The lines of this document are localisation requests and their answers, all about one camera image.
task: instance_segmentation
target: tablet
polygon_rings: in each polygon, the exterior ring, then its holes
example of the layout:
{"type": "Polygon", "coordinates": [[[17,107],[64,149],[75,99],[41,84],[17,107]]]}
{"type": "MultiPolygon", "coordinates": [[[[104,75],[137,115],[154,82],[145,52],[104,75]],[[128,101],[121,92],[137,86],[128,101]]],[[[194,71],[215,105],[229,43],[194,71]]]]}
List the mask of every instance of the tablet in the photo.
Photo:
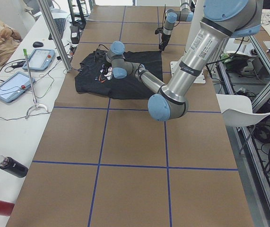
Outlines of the tablet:
{"type": "Polygon", "coordinates": [[[0,100],[10,103],[23,94],[30,86],[29,76],[23,72],[17,72],[0,85],[0,100]]]}
{"type": "MultiPolygon", "coordinates": [[[[54,50],[34,49],[29,56],[30,70],[44,71],[46,70],[55,56],[54,50]]],[[[23,70],[27,70],[26,63],[22,66],[23,70]]]]}

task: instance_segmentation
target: robotic arm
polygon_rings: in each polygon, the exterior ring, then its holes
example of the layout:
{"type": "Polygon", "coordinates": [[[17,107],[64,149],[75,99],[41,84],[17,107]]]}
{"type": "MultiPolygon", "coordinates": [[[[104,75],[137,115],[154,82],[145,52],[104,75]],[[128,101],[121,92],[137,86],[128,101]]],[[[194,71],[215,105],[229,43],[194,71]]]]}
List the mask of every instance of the robotic arm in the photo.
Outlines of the robotic arm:
{"type": "Polygon", "coordinates": [[[179,118],[188,109],[185,98],[188,89],[220,42],[225,38],[259,32],[262,4],[263,0],[205,0],[201,29],[168,84],[152,75],[142,64],[126,62],[124,44],[119,41],[111,45],[106,60],[112,65],[115,78],[135,76],[155,93],[148,101],[148,111],[155,120],[179,118]]]}
{"type": "Polygon", "coordinates": [[[164,51],[165,47],[168,45],[176,21],[192,21],[193,13],[191,12],[191,3],[192,0],[180,0],[180,11],[168,9],[165,12],[166,20],[164,27],[159,27],[155,31],[156,35],[159,33],[162,34],[162,42],[159,44],[159,50],[164,51]]]}

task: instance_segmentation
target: black keyboard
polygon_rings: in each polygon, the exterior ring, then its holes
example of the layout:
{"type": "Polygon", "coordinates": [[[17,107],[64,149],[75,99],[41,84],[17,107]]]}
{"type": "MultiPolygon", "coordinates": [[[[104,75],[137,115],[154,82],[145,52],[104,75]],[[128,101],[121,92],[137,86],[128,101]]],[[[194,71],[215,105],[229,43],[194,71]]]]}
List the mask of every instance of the black keyboard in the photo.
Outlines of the black keyboard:
{"type": "Polygon", "coordinates": [[[64,28],[65,28],[66,19],[65,18],[55,18],[54,19],[54,22],[55,22],[55,25],[57,26],[58,32],[60,34],[60,38],[62,39],[64,28]]]}

